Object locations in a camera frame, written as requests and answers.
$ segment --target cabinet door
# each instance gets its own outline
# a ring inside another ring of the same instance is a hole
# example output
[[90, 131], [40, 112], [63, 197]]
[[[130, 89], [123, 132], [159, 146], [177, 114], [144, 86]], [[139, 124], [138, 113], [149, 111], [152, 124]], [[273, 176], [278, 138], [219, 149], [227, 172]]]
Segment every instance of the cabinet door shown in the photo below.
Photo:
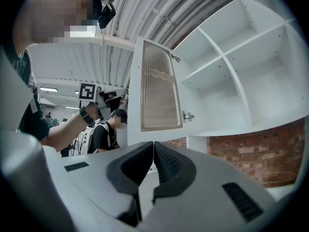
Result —
[[[201, 129], [198, 93], [182, 84], [190, 73], [181, 56], [138, 37], [129, 88], [128, 145], [182, 138]], [[184, 119], [183, 112], [194, 118]]]

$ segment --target brick wall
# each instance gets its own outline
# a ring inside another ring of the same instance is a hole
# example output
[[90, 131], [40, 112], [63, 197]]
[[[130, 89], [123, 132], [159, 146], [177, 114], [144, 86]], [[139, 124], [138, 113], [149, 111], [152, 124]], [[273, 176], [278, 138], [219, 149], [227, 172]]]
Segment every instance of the brick wall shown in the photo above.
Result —
[[166, 143], [169, 143], [171, 145], [181, 146], [181, 147], [187, 147], [187, 141], [185, 137], [166, 141]]
[[293, 184], [305, 146], [304, 119], [254, 133], [209, 137], [208, 154], [218, 156], [266, 188]]

